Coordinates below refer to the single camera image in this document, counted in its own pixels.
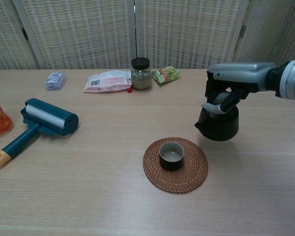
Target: woven coaster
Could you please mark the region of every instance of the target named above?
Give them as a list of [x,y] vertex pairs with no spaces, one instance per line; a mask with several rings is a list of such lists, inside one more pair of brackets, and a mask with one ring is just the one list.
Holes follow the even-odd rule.
[[[165,142],[178,142],[185,149],[182,167],[166,171],[159,164],[159,149]],[[208,166],[203,151],[193,142],[182,138],[165,138],[152,143],[143,156],[143,169],[156,187],[170,193],[188,193],[206,179]]]

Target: robot finger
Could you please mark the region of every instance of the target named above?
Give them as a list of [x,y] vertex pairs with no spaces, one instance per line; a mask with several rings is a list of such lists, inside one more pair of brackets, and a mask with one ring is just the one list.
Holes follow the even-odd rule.
[[213,105],[211,103],[204,103],[201,105],[205,110],[213,114],[225,114],[220,108],[220,105]]
[[215,98],[214,102],[221,104],[231,93],[230,92],[222,92]]

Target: wooden table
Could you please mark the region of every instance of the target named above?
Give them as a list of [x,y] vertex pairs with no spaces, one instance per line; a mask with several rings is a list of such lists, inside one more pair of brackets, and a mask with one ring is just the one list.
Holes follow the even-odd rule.
[[[205,70],[150,90],[83,93],[102,71],[64,70],[60,91],[45,90],[51,70],[0,71],[0,105],[15,123],[0,149],[26,129],[29,98],[80,118],[70,137],[41,135],[0,170],[0,236],[295,236],[295,101],[250,94],[239,133],[214,142],[194,127]],[[172,136],[207,155],[207,179],[189,194],[163,192],[143,171],[146,148]]]

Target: pink snack bag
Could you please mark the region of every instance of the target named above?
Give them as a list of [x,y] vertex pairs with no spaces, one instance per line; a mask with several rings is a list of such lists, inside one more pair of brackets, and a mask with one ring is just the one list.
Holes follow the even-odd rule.
[[111,70],[88,78],[84,92],[112,92],[131,87],[131,72]]

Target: robotic hand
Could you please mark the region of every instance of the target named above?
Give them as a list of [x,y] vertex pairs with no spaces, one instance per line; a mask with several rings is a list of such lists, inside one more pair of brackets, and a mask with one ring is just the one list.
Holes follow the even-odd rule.
[[295,60],[280,67],[271,62],[215,64],[208,69],[207,77],[207,102],[202,104],[195,126],[212,140],[225,141],[236,135],[236,104],[250,92],[270,90],[277,97],[295,100]]

